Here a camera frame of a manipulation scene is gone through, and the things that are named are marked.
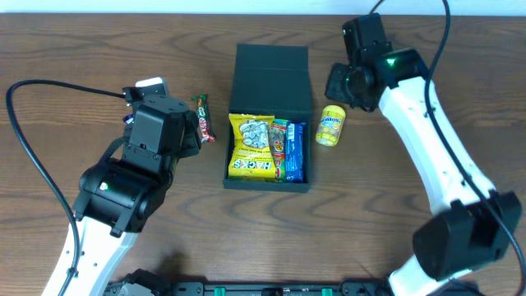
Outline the yellow Hacks candy bag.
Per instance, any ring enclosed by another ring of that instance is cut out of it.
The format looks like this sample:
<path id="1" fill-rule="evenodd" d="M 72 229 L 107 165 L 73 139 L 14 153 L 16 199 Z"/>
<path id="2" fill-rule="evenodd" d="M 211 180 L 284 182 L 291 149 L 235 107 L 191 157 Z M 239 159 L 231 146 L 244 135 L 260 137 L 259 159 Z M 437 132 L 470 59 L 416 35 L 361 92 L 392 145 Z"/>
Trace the yellow Hacks candy bag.
<path id="1" fill-rule="evenodd" d="M 230 178 L 274 179 L 275 162 L 269 131 L 274 115 L 231 113 L 234 148 L 228 165 Z"/>

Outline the green Haribo gummy bag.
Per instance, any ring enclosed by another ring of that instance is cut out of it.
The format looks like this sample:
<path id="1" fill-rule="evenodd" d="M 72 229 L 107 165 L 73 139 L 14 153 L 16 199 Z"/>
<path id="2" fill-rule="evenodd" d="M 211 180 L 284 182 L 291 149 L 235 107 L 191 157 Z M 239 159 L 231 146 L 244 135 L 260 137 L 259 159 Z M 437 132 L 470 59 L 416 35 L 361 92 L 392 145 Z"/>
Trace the green Haribo gummy bag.
<path id="1" fill-rule="evenodd" d="M 288 120 L 275 119 L 269 129 L 269 146 L 275 162 L 275 180 L 280 183 L 286 178 L 285 174 L 285 144 Z"/>

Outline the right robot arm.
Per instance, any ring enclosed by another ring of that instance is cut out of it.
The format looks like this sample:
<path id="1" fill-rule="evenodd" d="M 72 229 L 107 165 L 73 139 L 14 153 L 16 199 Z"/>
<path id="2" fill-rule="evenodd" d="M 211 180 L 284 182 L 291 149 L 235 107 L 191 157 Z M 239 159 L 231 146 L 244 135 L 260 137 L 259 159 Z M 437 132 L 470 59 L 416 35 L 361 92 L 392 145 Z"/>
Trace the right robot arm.
<path id="1" fill-rule="evenodd" d="M 432 214 L 413 234 L 413 254 L 388 276 L 387 288 L 393 295 L 438 295 L 519 246 L 513 232 L 522 206 L 473 162 L 416 49 L 394 49 L 376 13 L 344 23 L 342 34 L 348 62 L 331 68 L 326 97 L 381 111 L 420 175 Z"/>

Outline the purple Dairy Milk bar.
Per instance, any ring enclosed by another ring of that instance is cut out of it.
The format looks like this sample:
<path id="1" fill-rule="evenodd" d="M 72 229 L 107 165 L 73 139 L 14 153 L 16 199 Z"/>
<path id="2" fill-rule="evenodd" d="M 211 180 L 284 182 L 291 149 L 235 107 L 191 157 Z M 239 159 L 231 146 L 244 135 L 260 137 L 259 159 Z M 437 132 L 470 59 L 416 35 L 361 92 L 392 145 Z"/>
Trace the purple Dairy Milk bar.
<path id="1" fill-rule="evenodd" d="M 125 117 L 122 118 L 122 120 L 123 120 L 123 122 L 125 124 L 134 123 L 134 114 L 130 113 L 130 114 L 126 115 Z"/>

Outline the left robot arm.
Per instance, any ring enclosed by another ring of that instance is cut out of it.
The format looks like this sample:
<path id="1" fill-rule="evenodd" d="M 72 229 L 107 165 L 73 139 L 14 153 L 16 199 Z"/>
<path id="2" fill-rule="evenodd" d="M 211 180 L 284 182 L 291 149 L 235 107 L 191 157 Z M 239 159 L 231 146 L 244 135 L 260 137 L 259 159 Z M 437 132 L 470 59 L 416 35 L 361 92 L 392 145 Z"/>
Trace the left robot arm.
<path id="1" fill-rule="evenodd" d="M 178 161 L 201 149 L 196 113 L 161 79 L 138 81 L 123 92 L 131 118 L 122 137 L 81 176 L 73 205 L 80 243 L 67 235 L 46 295 L 101 295 L 163 204 Z"/>

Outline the yellow Mentos gum bottle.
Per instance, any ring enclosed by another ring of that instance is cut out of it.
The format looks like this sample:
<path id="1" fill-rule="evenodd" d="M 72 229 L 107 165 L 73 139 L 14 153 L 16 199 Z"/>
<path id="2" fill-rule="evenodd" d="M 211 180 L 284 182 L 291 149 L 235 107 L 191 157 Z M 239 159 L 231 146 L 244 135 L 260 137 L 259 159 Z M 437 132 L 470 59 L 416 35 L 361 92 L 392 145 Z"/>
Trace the yellow Mentos gum bottle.
<path id="1" fill-rule="evenodd" d="M 316 142 L 323 146 L 336 146 L 346 118 L 345 110 L 338 105 L 323 108 L 316 130 Z"/>

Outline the blue Oreo cookie pack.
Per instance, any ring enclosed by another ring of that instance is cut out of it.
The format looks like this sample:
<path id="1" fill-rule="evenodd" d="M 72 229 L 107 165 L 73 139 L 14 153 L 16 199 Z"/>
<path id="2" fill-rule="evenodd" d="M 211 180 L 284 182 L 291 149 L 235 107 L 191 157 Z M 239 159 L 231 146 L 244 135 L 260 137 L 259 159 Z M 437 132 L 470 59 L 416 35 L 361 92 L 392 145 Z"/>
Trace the blue Oreo cookie pack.
<path id="1" fill-rule="evenodd" d="M 303 137 L 305 123 L 289 122 L 285 143 L 285 180 L 288 183 L 304 181 Z"/>

